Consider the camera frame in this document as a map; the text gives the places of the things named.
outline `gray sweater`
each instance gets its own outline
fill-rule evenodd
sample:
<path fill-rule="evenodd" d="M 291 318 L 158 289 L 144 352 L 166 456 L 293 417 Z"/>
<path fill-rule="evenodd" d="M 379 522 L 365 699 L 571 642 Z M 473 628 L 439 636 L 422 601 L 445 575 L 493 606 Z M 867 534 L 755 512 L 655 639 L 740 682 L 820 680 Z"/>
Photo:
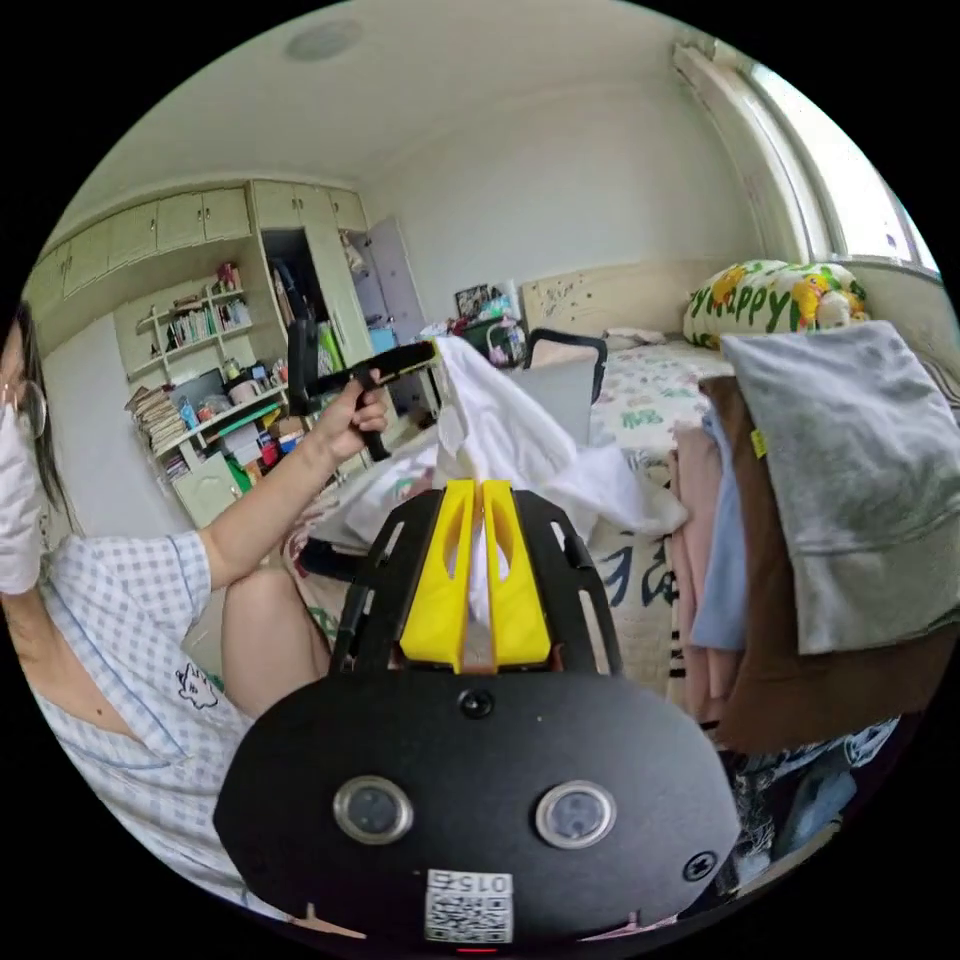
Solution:
<path fill-rule="evenodd" d="M 767 458 L 800 653 L 960 620 L 960 427 L 896 329 L 724 337 L 722 348 Z"/>

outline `knee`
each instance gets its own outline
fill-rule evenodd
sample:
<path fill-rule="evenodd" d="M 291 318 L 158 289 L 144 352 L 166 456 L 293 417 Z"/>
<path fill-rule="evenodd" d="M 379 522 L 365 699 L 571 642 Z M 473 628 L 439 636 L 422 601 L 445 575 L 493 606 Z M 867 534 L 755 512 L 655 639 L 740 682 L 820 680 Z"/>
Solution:
<path fill-rule="evenodd" d="M 275 615 L 278 605 L 299 602 L 297 585 L 286 570 L 261 569 L 227 587 L 223 606 L 225 614 L 242 611 L 248 617 Z"/>

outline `gray laptop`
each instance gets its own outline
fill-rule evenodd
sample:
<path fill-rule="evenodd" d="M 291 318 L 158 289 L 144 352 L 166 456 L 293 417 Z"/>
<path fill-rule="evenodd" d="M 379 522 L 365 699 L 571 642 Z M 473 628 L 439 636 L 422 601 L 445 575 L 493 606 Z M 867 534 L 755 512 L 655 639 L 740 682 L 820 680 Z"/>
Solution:
<path fill-rule="evenodd" d="M 574 441 L 590 442 L 590 406 L 593 398 L 593 360 L 549 363 L 511 376 L 524 393 L 543 407 Z"/>

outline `picture frame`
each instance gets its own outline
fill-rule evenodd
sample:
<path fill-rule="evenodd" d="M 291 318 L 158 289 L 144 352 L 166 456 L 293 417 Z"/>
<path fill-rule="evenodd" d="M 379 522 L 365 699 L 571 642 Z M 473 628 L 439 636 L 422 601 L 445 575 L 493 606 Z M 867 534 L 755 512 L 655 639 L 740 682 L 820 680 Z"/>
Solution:
<path fill-rule="evenodd" d="M 490 285 L 487 283 L 459 290 L 455 294 L 457 316 L 465 317 L 468 320 L 476 319 L 481 308 L 490 298 Z"/>

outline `wooden headboard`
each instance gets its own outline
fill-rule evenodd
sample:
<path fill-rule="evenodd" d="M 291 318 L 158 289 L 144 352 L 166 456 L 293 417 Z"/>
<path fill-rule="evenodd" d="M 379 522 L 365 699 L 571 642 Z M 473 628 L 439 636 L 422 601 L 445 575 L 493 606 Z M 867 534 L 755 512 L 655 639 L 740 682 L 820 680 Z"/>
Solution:
<path fill-rule="evenodd" d="M 527 328 L 599 337 L 610 327 L 679 333 L 690 294 L 731 258 L 596 267 L 523 284 Z"/>

